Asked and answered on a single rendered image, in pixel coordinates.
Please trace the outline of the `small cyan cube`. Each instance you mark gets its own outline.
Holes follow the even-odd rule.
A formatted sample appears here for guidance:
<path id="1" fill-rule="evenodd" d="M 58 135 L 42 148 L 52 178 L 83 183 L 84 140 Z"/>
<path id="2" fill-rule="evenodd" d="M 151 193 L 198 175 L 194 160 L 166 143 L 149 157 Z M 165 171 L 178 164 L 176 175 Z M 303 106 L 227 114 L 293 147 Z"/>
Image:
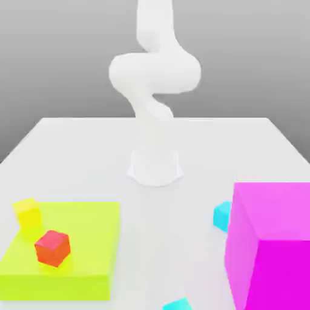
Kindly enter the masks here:
<path id="1" fill-rule="evenodd" d="M 224 201 L 217 205 L 213 213 L 213 225 L 223 232 L 228 232 L 231 202 Z"/>
<path id="2" fill-rule="evenodd" d="M 181 298 L 173 302 L 167 303 L 162 310 L 193 310 L 187 298 Z"/>

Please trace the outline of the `small red cube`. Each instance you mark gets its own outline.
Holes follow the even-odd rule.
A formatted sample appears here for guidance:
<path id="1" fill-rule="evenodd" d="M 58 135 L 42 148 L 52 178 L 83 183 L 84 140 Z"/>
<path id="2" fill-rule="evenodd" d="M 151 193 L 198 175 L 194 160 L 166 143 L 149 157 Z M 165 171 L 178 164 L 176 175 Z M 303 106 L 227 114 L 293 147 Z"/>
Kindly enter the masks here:
<path id="1" fill-rule="evenodd" d="M 57 268 L 71 252 L 69 237 L 49 230 L 35 243 L 35 250 L 39 262 Z"/>

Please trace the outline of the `small yellow cube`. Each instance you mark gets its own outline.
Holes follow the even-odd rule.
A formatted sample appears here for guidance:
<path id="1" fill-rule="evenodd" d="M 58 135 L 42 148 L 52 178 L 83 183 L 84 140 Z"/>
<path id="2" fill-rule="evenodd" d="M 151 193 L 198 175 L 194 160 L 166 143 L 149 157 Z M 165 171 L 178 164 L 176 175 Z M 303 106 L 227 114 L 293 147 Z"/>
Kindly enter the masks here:
<path id="1" fill-rule="evenodd" d="M 23 199 L 13 204 L 13 210 L 20 229 L 42 228 L 39 203 L 34 198 Z"/>

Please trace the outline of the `large lime green box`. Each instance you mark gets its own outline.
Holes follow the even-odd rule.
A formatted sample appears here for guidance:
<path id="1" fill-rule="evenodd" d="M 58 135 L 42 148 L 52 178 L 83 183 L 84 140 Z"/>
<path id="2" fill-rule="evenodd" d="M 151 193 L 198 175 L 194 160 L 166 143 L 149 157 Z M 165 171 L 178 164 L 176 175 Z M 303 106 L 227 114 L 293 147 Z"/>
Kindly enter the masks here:
<path id="1" fill-rule="evenodd" d="M 40 202 L 42 226 L 19 230 L 0 260 L 0 300 L 109 300 L 120 235 L 117 202 Z M 68 235 L 58 266 L 38 261 L 47 231 Z"/>

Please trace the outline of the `large magenta box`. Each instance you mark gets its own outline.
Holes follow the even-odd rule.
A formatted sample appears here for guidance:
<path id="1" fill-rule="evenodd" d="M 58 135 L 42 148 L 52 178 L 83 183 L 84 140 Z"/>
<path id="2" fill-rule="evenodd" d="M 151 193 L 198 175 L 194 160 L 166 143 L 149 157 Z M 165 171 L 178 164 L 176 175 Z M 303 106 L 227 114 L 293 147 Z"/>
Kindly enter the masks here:
<path id="1" fill-rule="evenodd" d="M 235 183 L 225 269 L 236 310 L 310 310 L 310 182 Z"/>

